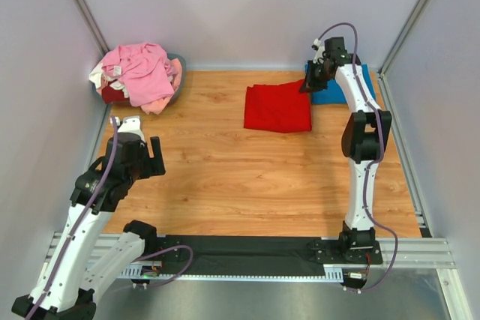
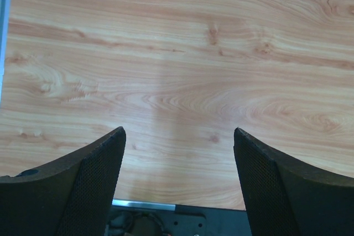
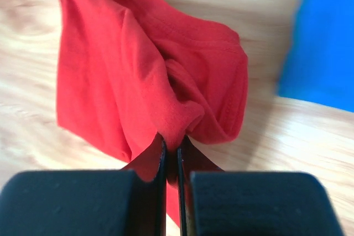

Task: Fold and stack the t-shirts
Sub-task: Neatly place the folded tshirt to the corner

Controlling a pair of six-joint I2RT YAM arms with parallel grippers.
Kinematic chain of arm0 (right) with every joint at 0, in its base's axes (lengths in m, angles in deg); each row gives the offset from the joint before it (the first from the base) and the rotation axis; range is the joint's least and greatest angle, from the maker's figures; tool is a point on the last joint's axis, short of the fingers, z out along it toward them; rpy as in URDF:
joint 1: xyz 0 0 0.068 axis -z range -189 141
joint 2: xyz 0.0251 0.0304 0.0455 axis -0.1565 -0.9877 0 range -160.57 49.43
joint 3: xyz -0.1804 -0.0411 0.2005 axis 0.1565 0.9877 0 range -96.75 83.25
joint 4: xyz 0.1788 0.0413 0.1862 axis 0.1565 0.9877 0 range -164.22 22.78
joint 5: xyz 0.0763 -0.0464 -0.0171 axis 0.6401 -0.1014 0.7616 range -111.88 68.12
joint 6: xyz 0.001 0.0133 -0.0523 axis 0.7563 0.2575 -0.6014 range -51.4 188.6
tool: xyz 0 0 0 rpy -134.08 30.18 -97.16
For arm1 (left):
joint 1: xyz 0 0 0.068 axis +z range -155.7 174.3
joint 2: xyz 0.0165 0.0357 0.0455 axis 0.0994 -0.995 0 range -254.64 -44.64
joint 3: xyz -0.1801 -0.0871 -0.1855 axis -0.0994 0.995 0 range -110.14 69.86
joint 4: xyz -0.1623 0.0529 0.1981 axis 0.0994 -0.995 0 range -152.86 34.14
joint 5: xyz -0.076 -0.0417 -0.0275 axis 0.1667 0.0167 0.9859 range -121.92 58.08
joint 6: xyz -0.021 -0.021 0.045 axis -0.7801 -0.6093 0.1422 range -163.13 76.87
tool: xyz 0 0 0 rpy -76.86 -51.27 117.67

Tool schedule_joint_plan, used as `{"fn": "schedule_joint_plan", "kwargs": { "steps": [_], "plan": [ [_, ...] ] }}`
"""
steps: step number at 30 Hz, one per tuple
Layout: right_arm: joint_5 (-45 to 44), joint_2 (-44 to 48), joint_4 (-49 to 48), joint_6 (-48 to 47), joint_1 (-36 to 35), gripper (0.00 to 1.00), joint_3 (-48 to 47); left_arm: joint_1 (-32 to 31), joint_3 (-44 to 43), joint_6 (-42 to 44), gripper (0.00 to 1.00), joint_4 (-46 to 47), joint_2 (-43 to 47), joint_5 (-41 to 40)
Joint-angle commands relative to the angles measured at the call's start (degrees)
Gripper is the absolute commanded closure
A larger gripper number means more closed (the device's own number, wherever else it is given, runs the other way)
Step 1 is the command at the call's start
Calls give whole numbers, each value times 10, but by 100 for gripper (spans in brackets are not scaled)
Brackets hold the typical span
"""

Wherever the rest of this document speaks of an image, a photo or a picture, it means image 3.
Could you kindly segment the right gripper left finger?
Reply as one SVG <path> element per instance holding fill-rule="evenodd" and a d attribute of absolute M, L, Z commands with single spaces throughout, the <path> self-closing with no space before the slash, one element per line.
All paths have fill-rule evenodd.
<path fill-rule="evenodd" d="M 1 190 L 1 234 L 165 235 L 165 141 L 120 170 L 15 174 Z"/>

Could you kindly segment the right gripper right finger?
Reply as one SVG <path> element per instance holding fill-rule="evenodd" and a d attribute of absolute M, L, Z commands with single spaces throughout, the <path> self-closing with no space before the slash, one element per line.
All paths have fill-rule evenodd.
<path fill-rule="evenodd" d="M 304 172 L 224 171 L 184 138 L 177 150 L 182 235 L 340 235 L 322 184 Z"/>

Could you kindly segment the red t shirt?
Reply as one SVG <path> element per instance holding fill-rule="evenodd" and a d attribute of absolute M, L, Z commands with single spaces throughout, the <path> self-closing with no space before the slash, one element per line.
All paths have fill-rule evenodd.
<path fill-rule="evenodd" d="M 57 123 L 129 162 L 160 134 L 174 151 L 237 138 L 247 55 L 228 26 L 165 0 L 59 0 Z"/>

